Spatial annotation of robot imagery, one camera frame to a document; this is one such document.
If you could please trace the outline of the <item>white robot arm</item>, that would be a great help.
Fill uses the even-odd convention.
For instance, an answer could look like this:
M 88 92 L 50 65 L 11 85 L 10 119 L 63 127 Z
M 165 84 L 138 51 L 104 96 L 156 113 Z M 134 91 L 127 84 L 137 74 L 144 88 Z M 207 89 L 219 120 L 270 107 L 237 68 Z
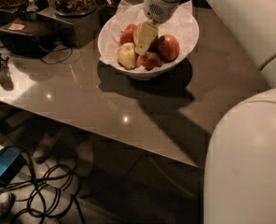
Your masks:
M 276 0 L 206 0 L 270 88 L 218 122 L 204 168 L 203 224 L 276 224 Z

